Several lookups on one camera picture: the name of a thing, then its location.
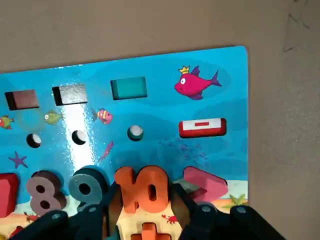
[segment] red crab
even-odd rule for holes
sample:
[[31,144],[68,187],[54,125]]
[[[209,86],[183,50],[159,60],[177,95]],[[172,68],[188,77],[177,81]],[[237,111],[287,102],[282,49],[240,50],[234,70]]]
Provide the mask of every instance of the red crab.
[[26,215],[26,220],[28,223],[30,223],[30,221],[35,221],[37,220],[39,217],[37,215],[28,215],[26,212],[24,212],[24,215]]
[[167,219],[167,223],[170,223],[170,224],[175,224],[176,222],[178,222],[178,219],[176,216],[168,216],[166,217],[166,215],[161,215],[161,217],[163,217],[164,219]]

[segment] round hole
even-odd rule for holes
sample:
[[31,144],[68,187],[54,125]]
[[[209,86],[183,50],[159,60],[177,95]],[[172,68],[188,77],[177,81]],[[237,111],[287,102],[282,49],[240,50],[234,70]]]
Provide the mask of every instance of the round hole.
[[144,136],[144,130],[141,126],[132,125],[128,128],[127,134],[132,141],[140,141]]
[[43,194],[45,192],[44,186],[41,186],[41,185],[36,186],[35,189],[40,194]]
[[41,145],[41,138],[34,133],[29,134],[26,136],[26,143],[31,147],[31,148],[38,148]]
[[87,135],[81,130],[74,131],[71,137],[74,143],[78,145],[83,145],[87,141]]
[[45,201],[45,200],[42,200],[42,201],[40,202],[40,206],[41,206],[43,209],[49,209],[49,208],[50,208],[50,204],[49,204],[47,201]]
[[81,183],[79,185],[79,191],[83,194],[83,195],[89,195],[91,193],[91,188],[88,186],[88,184],[85,183]]

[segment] purple starfish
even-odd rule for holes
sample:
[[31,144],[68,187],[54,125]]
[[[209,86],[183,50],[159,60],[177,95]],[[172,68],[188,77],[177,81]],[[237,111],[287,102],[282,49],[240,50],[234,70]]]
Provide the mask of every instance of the purple starfish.
[[26,168],[28,168],[28,166],[24,163],[24,160],[27,158],[27,156],[23,156],[22,158],[19,158],[17,151],[14,151],[14,153],[15,153],[15,158],[8,157],[8,159],[14,162],[15,169],[17,169],[19,165],[23,165]]

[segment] brown table surface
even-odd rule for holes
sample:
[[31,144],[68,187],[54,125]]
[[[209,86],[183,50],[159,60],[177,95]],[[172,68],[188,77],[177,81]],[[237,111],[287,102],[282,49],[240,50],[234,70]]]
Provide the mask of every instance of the brown table surface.
[[287,239],[318,239],[320,1],[305,2],[0,0],[0,72],[245,45],[250,204]]

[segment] rectangular block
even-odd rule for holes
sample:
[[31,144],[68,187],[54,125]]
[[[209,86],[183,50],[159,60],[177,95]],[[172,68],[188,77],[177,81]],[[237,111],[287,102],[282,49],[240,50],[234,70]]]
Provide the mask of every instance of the rectangular block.
[[55,86],[52,91],[57,106],[85,104],[88,102],[84,84]]
[[18,187],[16,174],[0,174],[0,218],[5,218],[15,210]]
[[146,98],[147,83],[145,77],[132,77],[111,81],[114,100]]
[[10,91],[4,93],[9,109],[36,109],[39,107],[35,90]]
[[227,121],[224,118],[187,120],[179,122],[178,128],[181,138],[223,136],[227,133]]

